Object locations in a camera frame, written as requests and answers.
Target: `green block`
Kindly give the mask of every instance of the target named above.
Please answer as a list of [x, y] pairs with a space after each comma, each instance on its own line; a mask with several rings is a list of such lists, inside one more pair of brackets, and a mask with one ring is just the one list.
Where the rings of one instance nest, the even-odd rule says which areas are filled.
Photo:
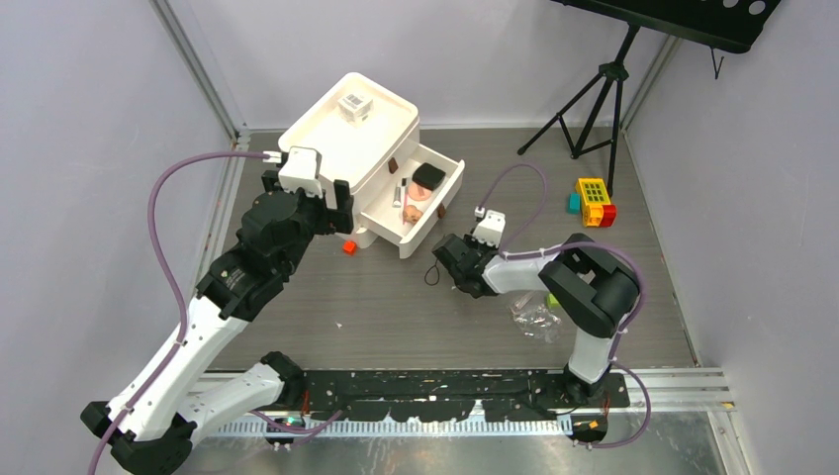
[[559, 305], [559, 301], [556, 300], [556, 297], [554, 297], [553, 294], [550, 294], [550, 293], [548, 294], [547, 306], [548, 306], [549, 309], [555, 309], [557, 307], [561, 307]]

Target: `gray floor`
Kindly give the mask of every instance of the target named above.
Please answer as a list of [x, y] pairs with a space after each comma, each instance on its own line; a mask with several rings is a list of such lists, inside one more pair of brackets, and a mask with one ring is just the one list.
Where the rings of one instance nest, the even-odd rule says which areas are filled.
[[[466, 161], [463, 187], [448, 215], [409, 259], [378, 239], [355, 256], [341, 252], [339, 237], [317, 237], [286, 290], [271, 302], [244, 333], [219, 355], [217, 369], [250, 367], [271, 350], [290, 355], [311, 369], [361, 368], [522, 368], [562, 367], [574, 341], [574, 324], [561, 311], [562, 333], [549, 344], [521, 333], [511, 319], [511, 296], [471, 297], [440, 284], [422, 281], [433, 264], [430, 253], [444, 234], [463, 235], [474, 226], [472, 212], [498, 173], [521, 159], [541, 166], [550, 179], [548, 205], [513, 250], [547, 247], [569, 234], [585, 231], [592, 238], [628, 252], [649, 283], [646, 308], [623, 339], [618, 356], [632, 367], [693, 366], [673, 286], [629, 160], [621, 143], [615, 170], [614, 226], [584, 229], [578, 216], [565, 212], [568, 194], [581, 176], [605, 176], [607, 148], [571, 160], [558, 130], [544, 136], [524, 157], [515, 150], [533, 130], [422, 131], [423, 144]], [[591, 143], [606, 138], [596, 131]], [[276, 149], [277, 135], [258, 134], [251, 149]], [[267, 166], [245, 166], [233, 210], [227, 246], [239, 218], [261, 193], [259, 175]], [[497, 189], [489, 207], [507, 214], [513, 230], [533, 212], [539, 184], [531, 170], [519, 169]]]
[[[635, 432], [640, 417], [612, 414], [606, 441]], [[589, 452], [562, 436], [316, 438], [274, 452], [264, 439], [208, 438], [178, 471], [242, 475], [662, 474], [715, 475], [725, 469], [704, 413], [654, 413], [631, 446]]]

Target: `small white box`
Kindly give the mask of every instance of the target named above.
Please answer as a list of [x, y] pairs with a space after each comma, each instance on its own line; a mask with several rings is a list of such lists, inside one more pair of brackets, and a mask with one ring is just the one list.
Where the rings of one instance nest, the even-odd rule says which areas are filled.
[[338, 100], [343, 119], [355, 127], [364, 125], [373, 110], [373, 98], [360, 92], [350, 92]]

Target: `yellow toy block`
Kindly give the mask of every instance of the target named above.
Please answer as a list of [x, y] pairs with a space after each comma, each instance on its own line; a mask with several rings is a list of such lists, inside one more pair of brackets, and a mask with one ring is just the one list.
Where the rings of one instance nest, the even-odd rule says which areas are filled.
[[583, 226], [587, 228], [599, 226], [604, 217], [603, 206], [611, 204], [603, 179], [580, 178], [577, 180], [575, 189], [583, 198]]
[[603, 220], [603, 206], [586, 205], [583, 207], [583, 226], [586, 228], [598, 227]]

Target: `wood-grain floor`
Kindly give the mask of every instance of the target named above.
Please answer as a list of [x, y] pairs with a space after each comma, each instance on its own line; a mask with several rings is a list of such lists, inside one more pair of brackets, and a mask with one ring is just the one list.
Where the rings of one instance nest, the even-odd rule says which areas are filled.
[[[445, 234], [463, 235], [474, 226], [473, 209], [506, 166], [520, 160], [541, 166], [550, 180], [548, 204], [513, 250], [547, 247], [583, 231], [614, 244], [639, 264], [649, 283], [646, 308], [623, 339], [618, 357], [633, 367], [693, 366], [673, 285], [661, 258], [649, 212], [625, 143], [615, 169], [613, 202], [618, 215], [608, 229], [584, 229], [578, 216], [565, 211], [568, 194], [581, 176], [605, 176], [607, 148], [571, 160], [558, 130], [551, 131], [524, 157], [517, 148], [535, 131], [483, 129], [422, 131], [423, 144], [466, 161], [463, 186], [444, 220], [431, 230], [409, 259], [377, 239], [355, 256], [344, 255], [339, 237], [316, 237], [291, 282], [256, 321], [218, 356], [213, 368], [244, 369], [271, 350], [291, 356], [304, 368], [523, 368], [562, 367], [576, 328], [562, 311], [561, 337], [554, 343], [534, 340], [512, 321], [512, 296], [474, 300], [452, 290], [441, 277], [435, 287], [422, 277], [433, 264], [430, 250]], [[607, 137], [595, 130], [591, 143]], [[255, 134], [252, 150], [275, 150], [276, 134]], [[233, 208], [227, 245], [239, 218], [261, 193], [259, 175], [267, 165], [251, 161], [243, 171]], [[507, 230], [516, 229], [539, 200], [539, 182], [531, 170], [518, 169], [502, 182], [488, 207], [507, 214]]]

